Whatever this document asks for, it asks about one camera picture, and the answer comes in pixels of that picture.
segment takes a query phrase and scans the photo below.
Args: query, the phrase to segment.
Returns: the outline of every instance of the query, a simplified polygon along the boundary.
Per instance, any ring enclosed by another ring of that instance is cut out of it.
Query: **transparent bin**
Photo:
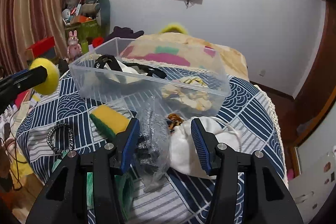
[[[110,54],[123,62],[157,67],[166,72],[167,77],[161,79],[93,68],[97,54]],[[84,54],[69,68],[81,98],[95,99],[136,112],[142,110],[148,97],[154,96],[163,98],[165,106],[162,108],[167,115],[179,113],[186,119],[216,116],[223,101],[231,94],[219,53],[199,45],[114,38],[93,52]],[[121,76],[126,76],[129,84],[113,80]],[[186,76],[198,76],[208,87],[177,80]]]

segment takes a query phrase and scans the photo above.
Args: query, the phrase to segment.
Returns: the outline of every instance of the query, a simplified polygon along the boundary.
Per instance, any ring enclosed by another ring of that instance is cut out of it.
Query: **blue patterned tablecloth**
[[[176,71],[163,68],[171,79]],[[243,132],[242,152],[262,150],[284,179],[285,165],[278,133],[270,118],[270,106],[265,95],[249,82],[229,76],[232,94],[228,97],[218,117]],[[89,118],[91,111],[101,102],[81,99],[70,72],[61,79],[57,91],[44,97],[28,114],[17,131],[17,141],[36,175],[46,182],[51,168],[60,155],[55,155],[46,143],[49,128],[60,122],[73,127],[75,150],[90,153],[106,143]],[[134,113],[113,107],[131,118]],[[55,135],[54,144],[68,148],[64,131]],[[204,223],[209,210],[214,181],[190,177],[170,168],[163,178],[163,187],[156,192],[144,193],[144,185],[133,170],[135,195],[128,223]],[[242,221],[244,199],[244,174],[239,175],[235,223]],[[90,223],[95,223],[93,210],[88,211]]]

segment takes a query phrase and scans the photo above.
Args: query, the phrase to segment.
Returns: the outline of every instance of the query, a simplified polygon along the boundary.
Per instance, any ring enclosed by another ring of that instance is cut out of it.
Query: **pink bunny toy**
[[[68,57],[69,63],[75,61],[78,57],[82,56],[82,47],[78,43],[77,31],[69,32],[68,39]]]

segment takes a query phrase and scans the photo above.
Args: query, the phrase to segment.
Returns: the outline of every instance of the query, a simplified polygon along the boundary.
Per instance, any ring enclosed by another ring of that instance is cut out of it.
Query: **curtain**
[[[0,66],[7,75],[25,67],[24,50],[53,36],[59,57],[67,42],[62,20],[64,0],[0,0]]]

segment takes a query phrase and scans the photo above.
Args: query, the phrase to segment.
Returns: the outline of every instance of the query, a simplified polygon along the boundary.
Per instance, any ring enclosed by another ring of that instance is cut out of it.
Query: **black and white bracelet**
[[[51,143],[51,137],[55,134],[57,129],[60,129],[62,127],[68,129],[68,135],[69,135],[69,148],[65,149],[65,150],[61,150],[59,148],[56,148]],[[61,123],[55,125],[54,127],[52,127],[50,129],[49,133],[48,133],[48,136],[47,136],[47,144],[55,152],[55,154],[62,154],[63,152],[69,152],[69,151],[73,150],[74,149],[74,133],[73,133],[73,130],[70,127],[70,125],[65,123],[65,122],[61,122]]]

